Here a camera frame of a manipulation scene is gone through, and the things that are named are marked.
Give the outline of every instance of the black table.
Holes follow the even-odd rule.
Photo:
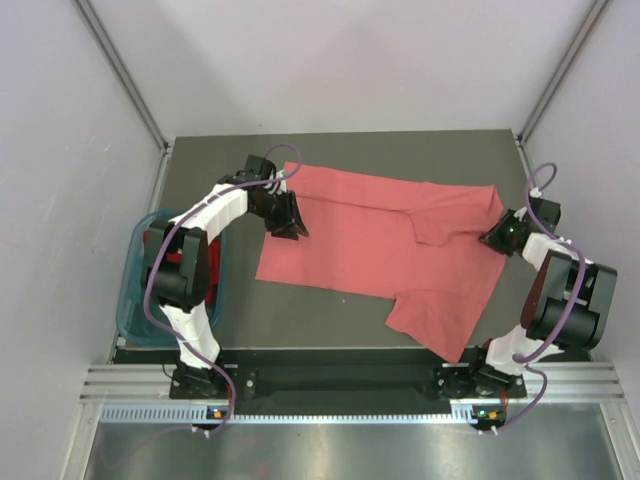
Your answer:
[[[495,184],[505,207],[523,204],[525,173],[507,130],[185,137],[175,143],[161,208],[187,208],[235,173],[248,154],[296,144],[310,165],[403,180],[456,185]],[[289,150],[270,157],[294,161]],[[215,335],[223,348],[415,347],[386,327],[392,300],[255,280],[264,240],[261,219],[245,215],[229,227],[224,313]],[[471,344],[505,334],[520,319],[535,276],[512,258]]]

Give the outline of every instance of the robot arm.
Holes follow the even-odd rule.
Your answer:
[[[274,164],[269,160],[249,156],[244,170],[223,177],[204,201],[232,185],[254,180],[274,179],[274,182],[225,194],[188,219],[172,240],[156,276],[152,290],[153,301],[160,305],[171,327],[211,362],[217,360],[220,346],[211,332],[205,308],[210,281],[209,243],[234,219],[247,212],[263,218],[267,231],[273,236],[297,240],[299,235],[309,235],[300,216],[295,193],[287,191],[286,182],[278,180],[280,177],[282,172],[276,172]],[[143,287],[146,287],[149,272],[165,236],[173,224],[187,213],[169,221],[156,220],[150,225],[145,244]],[[181,254],[179,263],[171,261],[169,257],[172,253]],[[203,381],[207,383],[206,377],[210,377],[211,373],[209,366],[195,357],[182,342],[180,361],[192,375],[204,375]]]
[[[560,205],[540,198],[537,189],[530,196],[532,208],[551,232],[560,220]],[[538,272],[522,309],[520,324],[507,335],[477,347],[472,362],[472,378],[476,389],[495,392],[509,388],[524,372],[524,365],[513,356],[532,354],[551,334],[558,323],[569,293],[574,289],[578,272],[577,254],[541,233],[526,209],[509,210],[494,228],[480,237],[490,248],[511,256],[518,253]],[[577,301],[553,343],[538,357],[566,350],[589,351],[604,332],[617,272],[605,265],[586,260],[584,280],[578,286]]]

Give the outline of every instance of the pink t-shirt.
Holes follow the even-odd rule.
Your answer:
[[[387,325],[457,362],[505,263],[478,241],[502,213],[496,188],[310,166],[287,186],[309,237],[267,234],[256,278],[393,298]]]

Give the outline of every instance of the gray wall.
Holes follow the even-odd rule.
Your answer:
[[[92,0],[168,136],[518,130],[592,0]]]
[[[611,358],[640,424],[640,2],[611,2],[530,142],[560,171],[562,232],[619,272],[599,351]]]
[[[69,0],[0,6],[0,477],[55,478],[159,153]]]

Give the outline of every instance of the blue plastic basket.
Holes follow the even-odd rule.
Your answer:
[[[160,210],[144,217],[138,225],[136,225],[136,228],[133,229],[131,242],[129,243],[129,252],[127,253],[127,263],[124,267],[124,274],[122,275],[122,285],[120,286],[116,324],[118,325],[120,335],[135,345],[155,348],[170,348],[177,347],[178,345],[173,335],[153,325],[144,315],[142,309],[142,296],[144,292],[142,285],[140,285],[140,278],[142,276],[144,257],[144,232],[154,220],[169,220],[184,212],[185,210]],[[223,230],[219,237],[220,276],[216,292],[216,301],[215,305],[207,307],[211,328],[215,327],[218,319],[222,316],[222,309],[224,307],[227,264],[226,237],[226,232]],[[160,307],[153,302],[151,303],[151,312],[155,318],[169,325],[167,317],[162,313]]]

